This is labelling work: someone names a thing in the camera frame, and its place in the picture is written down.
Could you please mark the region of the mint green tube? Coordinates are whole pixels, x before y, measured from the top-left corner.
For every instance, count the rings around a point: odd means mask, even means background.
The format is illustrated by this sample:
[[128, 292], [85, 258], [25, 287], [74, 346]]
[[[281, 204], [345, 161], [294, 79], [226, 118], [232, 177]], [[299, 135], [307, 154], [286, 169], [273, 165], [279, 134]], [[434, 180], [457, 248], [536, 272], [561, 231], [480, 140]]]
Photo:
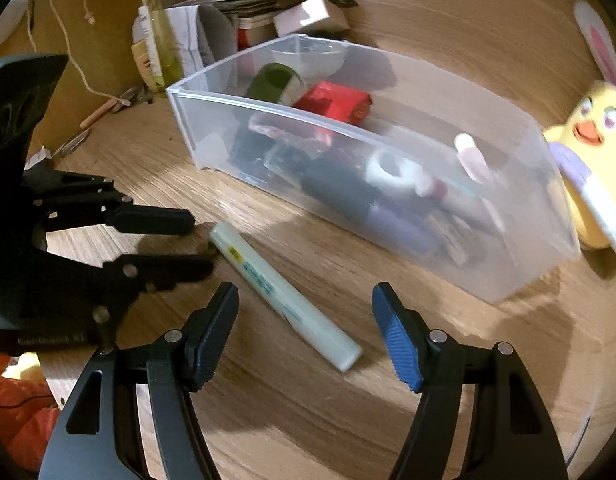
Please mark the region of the mint green tube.
[[358, 361], [361, 347], [276, 272], [229, 223], [217, 223], [210, 230], [209, 238], [269, 307], [322, 358], [343, 373]]

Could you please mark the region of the purple lip gloss tube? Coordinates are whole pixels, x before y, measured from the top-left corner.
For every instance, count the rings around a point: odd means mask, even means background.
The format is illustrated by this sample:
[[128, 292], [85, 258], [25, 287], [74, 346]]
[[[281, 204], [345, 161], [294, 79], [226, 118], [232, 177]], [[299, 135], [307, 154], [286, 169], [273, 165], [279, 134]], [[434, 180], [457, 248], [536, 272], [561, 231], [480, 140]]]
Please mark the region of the purple lip gloss tube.
[[434, 254], [442, 244], [424, 218], [409, 214], [386, 200], [376, 200], [369, 206], [366, 227], [391, 248], [413, 255]]

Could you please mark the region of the small patterned sachet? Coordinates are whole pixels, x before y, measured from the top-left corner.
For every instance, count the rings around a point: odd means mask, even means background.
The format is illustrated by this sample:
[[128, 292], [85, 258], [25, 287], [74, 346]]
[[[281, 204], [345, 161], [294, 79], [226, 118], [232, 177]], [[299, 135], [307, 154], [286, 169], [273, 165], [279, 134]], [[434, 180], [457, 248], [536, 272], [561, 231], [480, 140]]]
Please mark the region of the small patterned sachet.
[[266, 155], [264, 166], [288, 182], [299, 182], [311, 162], [305, 151], [292, 144], [278, 142]]

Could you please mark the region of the dark green spray bottle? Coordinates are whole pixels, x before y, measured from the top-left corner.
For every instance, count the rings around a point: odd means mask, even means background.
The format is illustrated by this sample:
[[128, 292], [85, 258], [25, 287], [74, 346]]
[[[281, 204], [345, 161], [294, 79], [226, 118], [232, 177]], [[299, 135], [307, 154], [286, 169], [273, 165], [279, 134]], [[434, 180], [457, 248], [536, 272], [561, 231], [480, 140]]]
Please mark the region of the dark green spray bottle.
[[306, 82], [291, 67], [269, 63], [261, 67], [245, 91], [245, 96], [247, 99], [292, 106], [306, 91]]

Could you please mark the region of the white tape roll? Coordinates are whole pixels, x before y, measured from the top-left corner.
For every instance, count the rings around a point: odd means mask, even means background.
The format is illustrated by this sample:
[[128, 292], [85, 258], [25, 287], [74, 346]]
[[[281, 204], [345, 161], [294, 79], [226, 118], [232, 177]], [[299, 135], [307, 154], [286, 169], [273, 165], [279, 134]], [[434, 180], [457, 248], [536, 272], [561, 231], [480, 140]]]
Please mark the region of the white tape roll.
[[415, 192], [421, 166], [386, 150], [374, 151], [366, 161], [364, 180], [390, 196]]

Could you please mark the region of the red foil pouch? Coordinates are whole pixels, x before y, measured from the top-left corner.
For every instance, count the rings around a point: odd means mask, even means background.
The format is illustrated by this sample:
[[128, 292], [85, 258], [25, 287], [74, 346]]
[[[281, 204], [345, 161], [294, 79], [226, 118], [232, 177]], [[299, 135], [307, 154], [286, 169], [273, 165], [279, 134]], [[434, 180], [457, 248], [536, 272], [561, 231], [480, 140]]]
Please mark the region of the red foil pouch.
[[371, 105], [368, 92], [322, 80], [312, 86], [293, 107], [358, 126], [368, 117]]

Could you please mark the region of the pink cream tube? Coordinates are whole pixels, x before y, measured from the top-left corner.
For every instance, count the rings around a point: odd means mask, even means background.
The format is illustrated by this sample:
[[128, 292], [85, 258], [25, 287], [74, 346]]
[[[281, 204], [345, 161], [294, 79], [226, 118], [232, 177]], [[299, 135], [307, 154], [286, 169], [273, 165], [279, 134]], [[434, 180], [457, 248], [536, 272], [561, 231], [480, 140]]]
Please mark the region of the pink cream tube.
[[[457, 152], [457, 158], [466, 174], [478, 184], [486, 186], [486, 188], [492, 188], [494, 186], [494, 177], [473, 137], [468, 133], [461, 132], [454, 138], [453, 143]], [[501, 214], [499, 214], [498, 209], [486, 198], [483, 198], [482, 202], [486, 211], [490, 214], [494, 225], [500, 232], [504, 232], [506, 230], [506, 222], [504, 222]]]

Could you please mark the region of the blue Max staples box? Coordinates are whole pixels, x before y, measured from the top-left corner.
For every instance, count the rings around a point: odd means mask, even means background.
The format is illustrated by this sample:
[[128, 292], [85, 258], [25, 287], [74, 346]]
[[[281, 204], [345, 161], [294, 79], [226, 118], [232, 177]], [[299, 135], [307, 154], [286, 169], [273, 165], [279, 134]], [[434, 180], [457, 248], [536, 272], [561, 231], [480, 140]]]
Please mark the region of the blue Max staples box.
[[368, 220], [380, 196], [354, 168], [328, 154], [310, 162], [299, 181], [302, 192], [355, 223]]

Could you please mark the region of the beige cream tube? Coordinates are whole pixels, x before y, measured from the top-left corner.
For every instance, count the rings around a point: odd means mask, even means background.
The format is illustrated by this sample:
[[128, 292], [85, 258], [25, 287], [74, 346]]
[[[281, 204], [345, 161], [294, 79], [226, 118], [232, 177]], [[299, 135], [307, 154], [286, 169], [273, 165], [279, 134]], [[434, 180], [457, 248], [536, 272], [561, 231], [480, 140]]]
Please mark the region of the beige cream tube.
[[158, 67], [152, 66], [152, 58], [144, 40], [135, 42], [131, 46], [134, 62], [145, 85], [152, 93], [159, 94], [165, 90], [163, 75]]

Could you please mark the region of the yellow green spray bottle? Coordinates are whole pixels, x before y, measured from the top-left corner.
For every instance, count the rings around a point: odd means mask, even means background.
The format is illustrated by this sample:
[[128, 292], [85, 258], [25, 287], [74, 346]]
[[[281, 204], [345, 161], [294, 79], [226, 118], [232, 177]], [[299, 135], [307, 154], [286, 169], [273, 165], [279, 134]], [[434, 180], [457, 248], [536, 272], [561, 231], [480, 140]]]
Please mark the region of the yellow green spray bottle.
[[164, 92], [183, 78], [183, 70], [162, 0], [141, 0], [139, 21], [157, 89]]

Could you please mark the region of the folded white paper leaflets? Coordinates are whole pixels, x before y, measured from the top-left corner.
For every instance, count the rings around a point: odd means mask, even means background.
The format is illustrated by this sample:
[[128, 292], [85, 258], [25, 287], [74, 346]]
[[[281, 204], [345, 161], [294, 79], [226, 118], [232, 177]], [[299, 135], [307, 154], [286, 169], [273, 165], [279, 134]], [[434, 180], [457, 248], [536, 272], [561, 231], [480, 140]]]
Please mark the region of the folded white paper leaflets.
[[[238, 52], [235, 28], [212, 6], [173, 6], [166, 13], [186, 76]], [[144, 33], [136, 18], [132, 25], [132, 44], [140, 40], [144, 40]]]

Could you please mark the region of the clear plastic storage bin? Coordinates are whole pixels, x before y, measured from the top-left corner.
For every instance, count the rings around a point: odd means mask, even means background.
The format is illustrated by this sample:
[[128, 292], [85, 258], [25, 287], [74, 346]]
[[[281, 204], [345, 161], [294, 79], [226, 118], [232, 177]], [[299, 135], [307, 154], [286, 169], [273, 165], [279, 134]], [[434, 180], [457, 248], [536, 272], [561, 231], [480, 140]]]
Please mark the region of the clear plastic storage bin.
[[195, 165], [497, 301], [580, 248], [536, 120], [446, 70], [292, 35], [169, 88]]

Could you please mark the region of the stack of books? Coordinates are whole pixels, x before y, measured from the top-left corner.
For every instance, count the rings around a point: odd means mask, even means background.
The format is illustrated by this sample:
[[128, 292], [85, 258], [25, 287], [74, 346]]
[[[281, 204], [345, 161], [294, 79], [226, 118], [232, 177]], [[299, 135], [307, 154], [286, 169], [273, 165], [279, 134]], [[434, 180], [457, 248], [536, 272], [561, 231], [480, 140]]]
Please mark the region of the stack of books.
[[276, 39], [274, 18], [302, 0], [184, 0], [178, 6], [212, 6], [221, 12], [236, 30], [238, 50], [255, 47]]

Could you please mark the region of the white bowl of stones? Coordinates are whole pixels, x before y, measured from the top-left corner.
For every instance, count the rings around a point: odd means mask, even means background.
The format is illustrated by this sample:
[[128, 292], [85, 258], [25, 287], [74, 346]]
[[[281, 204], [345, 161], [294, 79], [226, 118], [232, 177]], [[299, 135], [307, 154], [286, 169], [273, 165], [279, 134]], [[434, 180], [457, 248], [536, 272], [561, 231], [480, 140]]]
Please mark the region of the white bowl of stones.
[[344, 65], [347, 48], [338, 44], [292, 44], [272, 50], [273, 59], [288, 66], [302, 79], [328, 79]]

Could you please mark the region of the yellow chick bunny plush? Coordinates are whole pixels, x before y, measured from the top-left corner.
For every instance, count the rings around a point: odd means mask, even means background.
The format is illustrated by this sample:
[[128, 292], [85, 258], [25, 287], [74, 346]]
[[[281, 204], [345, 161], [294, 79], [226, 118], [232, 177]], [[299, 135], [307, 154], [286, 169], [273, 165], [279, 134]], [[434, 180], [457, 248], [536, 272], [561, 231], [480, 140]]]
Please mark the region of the yellow chick bunny plush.
[[574, 18], [602, 75], [562, 125], [543, 131], [564, 181], [582, 248], [616, 255], [616, 51], [604, 21], [588, 2]]

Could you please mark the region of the small white cardboard box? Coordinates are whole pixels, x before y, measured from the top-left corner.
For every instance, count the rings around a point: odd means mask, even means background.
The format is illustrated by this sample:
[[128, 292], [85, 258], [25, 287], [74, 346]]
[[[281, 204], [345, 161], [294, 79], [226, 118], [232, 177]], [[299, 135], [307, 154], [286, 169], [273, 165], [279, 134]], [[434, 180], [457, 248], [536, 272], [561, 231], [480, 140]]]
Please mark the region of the small white cardboard box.
[[349, 24], [344, 11], [329, 0], [306, 0], [273, 18], [279, 37], [294, 34], [336, 35], [346, 32]]

